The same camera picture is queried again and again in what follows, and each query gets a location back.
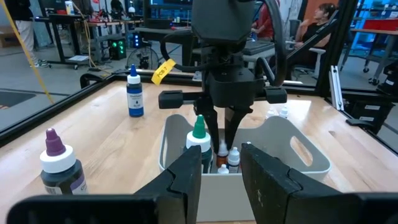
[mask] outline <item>green bottle cap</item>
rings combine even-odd
[[[198,139],[203,139],[206,137],[206,129],[205,129],[205,118],[203,115],[199,115],[197,117],[197,121],[195,122],[195,127],[193,127],[193,137]]]

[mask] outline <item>wooden work surface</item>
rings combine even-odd
[[[114,22],[87,22],[89,27],[98,27],[98,26],[113,26],[113,25],[121,25],[121,24],[138,24],[143,21],[114,21]]]
[[[145,116],[130,118],[126,82],[112,82],[0,149],[0,220],[18,200],[45,194],[40,153],[45,130],[55,128],[82,161],[92,194],[132,194],[159,174],[161,132],[167,116],[179,113],[191,123],[192,105],[160,110],[162,90],[199,91],[187,86],[144,84]],[[398,158],[346,117],[315,96],[289,95],[289,120],[332,161],[323,182],[342,192],[398,191]],[[273,105],[278,111],[283,105]],[[256,102],[241,127],[259,126],[270,108]],[[219,115],[219,124],[223,117]]]
[[[366,33],[372,33],[372,34],[398,35],[398,31],[392,31],[392,30],[351,29],[351,31],[366,32]]]

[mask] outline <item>office chair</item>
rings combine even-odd
[[[297,30],[299,29],[301,21],[297,19],[290,20],[290,40],[294,40]],[[286,41],[288,44],[289,50],[294,48],[294,41]],[[312,74],[313,78],[318,78],[319,71],[321,67],[321,57],[326,52],[326,50],[318,49],[318,48],[310,48],[310,51],[317,53],[317,62],[314,67],[308,67],[304,65],[296,65],[292,71],[292,76],[295,77],[296,81],[301,77],[301,75],[309,75]]]

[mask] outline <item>white plastic bin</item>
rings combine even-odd
[[[181,115],[166,119],[160,145],[159,168],[164,171],[183,152],[185,136],[193,126]],[[290,140],[296,137],[312,155],[312,164],[307,166],[294,151]],[[321,181],[331,169],[329,159],[318,150],[289,120],[273,116],[258,128],[238,129],[233,146],[250,141],[271,156],[315,180]],[[211,174],[202,174],[198,208],[198,222],[254,220],[242,174],[217,174],[214,159]]]

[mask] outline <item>yellow tag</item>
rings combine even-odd
[[[154,73],[152,76],[152,82],[156,85],[160,85],[162,79],[166,77],[167,74],[173,69],[175,62],[173,59],[168,59],[165,61]]]

